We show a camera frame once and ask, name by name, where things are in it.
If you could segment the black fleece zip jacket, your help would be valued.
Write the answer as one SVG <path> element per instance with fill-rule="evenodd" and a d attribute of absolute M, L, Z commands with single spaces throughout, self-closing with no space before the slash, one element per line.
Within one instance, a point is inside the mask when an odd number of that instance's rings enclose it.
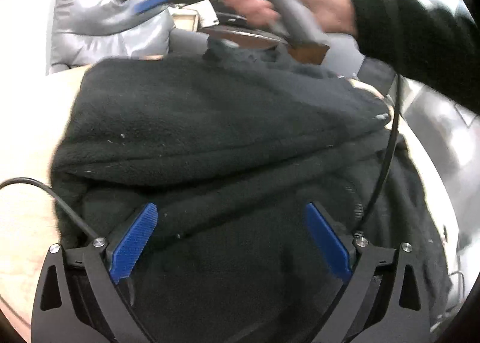
<path fill-rule="evenodd" d="M 157 225 L 117 285 L 151 342 L 315 342 L 343 286 L 306 226 L 320 202 L 351 235 L 411 245 L 430 341 L 451 281 L 394 118 L 282 48 L 213 40 L 202 55 L 103 60 L 50 169 L 61 246 L 83 248 L 152 203 Z"/>

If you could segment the dark wooden cabinet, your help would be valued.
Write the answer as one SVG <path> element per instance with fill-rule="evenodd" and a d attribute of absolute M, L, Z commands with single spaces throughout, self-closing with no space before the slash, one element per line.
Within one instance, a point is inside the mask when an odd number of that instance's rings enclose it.
<path fill-rule="evenodd" d="M 199 30 L 202 33 L 217 39 L 228 40 L 245 49 L 269 49 L 273 46 L 284 44 L 288 54 L 297 62 L 320 65 L 323 63 L 329 45 L 327 44 L 301 44 L 292 45 L 283 38 L 261 30 L 251 30 L 235 26 L 209 26 Z"/>

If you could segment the person right black sleeve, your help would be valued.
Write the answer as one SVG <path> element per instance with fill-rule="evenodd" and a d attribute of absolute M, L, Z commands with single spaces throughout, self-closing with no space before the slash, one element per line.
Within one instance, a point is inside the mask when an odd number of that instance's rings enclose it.
<path fill-rule="evenodd" d="M 479 28 L 418 0 L 352 0 L 363 55 L 479 113 Z"/>

